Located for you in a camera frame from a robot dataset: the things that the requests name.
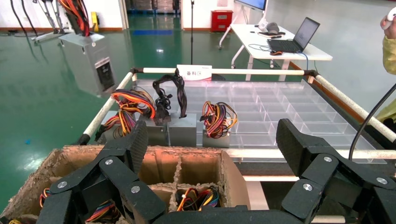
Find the laptop screen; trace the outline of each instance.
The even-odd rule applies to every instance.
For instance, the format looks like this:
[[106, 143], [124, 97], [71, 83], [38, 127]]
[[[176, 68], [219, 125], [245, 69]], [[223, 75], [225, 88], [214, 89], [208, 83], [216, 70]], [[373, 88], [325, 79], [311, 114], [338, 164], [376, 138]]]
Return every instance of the laptop screen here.
[[296, 35], [294, 36], [294, 41], [296, 41], [301, 46], [301, 50], [305, 49], [319, 26], [319, 23], [311, 20], [308, 17], [305, 18], [303, 24], [300, 26], [300, 29], [298, 29]]

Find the keyboard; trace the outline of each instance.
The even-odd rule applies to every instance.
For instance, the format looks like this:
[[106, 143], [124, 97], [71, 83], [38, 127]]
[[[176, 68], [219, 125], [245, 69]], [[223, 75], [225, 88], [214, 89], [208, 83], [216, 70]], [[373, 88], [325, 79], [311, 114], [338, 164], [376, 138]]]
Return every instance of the keyboard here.
[[286, 40], [268, 40], [268, 44], [271, 50], [297, 53], [300, 51], [297, 45], [293, 41]]

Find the power supply unit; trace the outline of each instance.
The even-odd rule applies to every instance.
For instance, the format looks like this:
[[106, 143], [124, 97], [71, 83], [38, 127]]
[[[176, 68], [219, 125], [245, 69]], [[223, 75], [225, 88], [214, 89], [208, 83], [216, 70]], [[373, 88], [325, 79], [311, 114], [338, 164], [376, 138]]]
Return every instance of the power supply unit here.
[[115, 75], [104, 36], [70, 33], [59, 40], [79, 89], [98, 97], [115, 89]]

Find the monitor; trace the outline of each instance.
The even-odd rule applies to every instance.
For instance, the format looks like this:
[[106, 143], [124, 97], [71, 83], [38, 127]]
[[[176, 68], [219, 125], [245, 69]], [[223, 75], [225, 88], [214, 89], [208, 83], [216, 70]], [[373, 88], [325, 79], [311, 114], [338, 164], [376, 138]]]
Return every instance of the monitor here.
[[235, 0], [242, 5], [246, 5], [252, 9], [258, 9], [261, 11], [265, 11], [267, 9], [267, 1], [268, 0]]
[[320, 24], [318, 22], [308, 17], [305, 18], [303, 24], [301, 24], [296, 35], [294, 36], [294, 41], [300, 45], [301, 49], [305, 49], [319, 26]]

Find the white table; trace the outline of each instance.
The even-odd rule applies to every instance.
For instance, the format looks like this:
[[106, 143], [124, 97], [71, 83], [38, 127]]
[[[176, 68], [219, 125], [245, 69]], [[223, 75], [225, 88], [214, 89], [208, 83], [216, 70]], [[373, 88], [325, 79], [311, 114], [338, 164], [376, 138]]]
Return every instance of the white table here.
[[[269, 38], [264, 37], [262, 35], [257, 34], [257, 32], [260, 32], [260, 29], [255, 27], [254, 25], [250, 24], [231, 24], [231, 29], [233, 29], [234, 33], [237, 35], [239, 40], [242, 42], [241, 48], [238, 50], [238, 52], [235, 54], [231, 64], [232, 67], [234, 68], [234, 62], [238, 55], [241, 53], [241, 51], [246, 48], [246, 50], [249, 52], [249, 62], [247, 64], [247, 69], [252, 69], [253, 68], [253, 59], [280, 59], [283, 60], [283, 65], [282, 69], [287, 70], [289, 68], [290, 60], [307, 60], [307, 58], [303, 54], [297, 54], [297, 53], [283, 53], [280, 56], [273, 56], [270, 55], [270, 51], [263, 51], [263, 50], [258, 50], [258, 46], [254, 46], [257, 49], [254, 49], [252, 47], [249, 47], [250, 44], [259, 44], [263, 46], [268, 46], [267, 40]], [[277, 40], [288, 40], [288, 39], [293, 39], [294, 34], [289, 32], [288, 30], [279, 27], [280, 32], [286, 33], [281, 38], [277, 38]], [[318, 49], [317, 47], [313, 46], [312, 44], [308, 44], [308, 46], [305, 48], [303, 51], [304, 54], [307, 55], [308, 60], [313, 60], [313, 61], [331, 61], [333, 59], [332, 56], [328, 55], [324, 51]], [[279, 77], [279, 81], [284, 81], [286, 76], [282, 75]], [[246, 75], [246, 81], [250, 81], [250, 74]]]

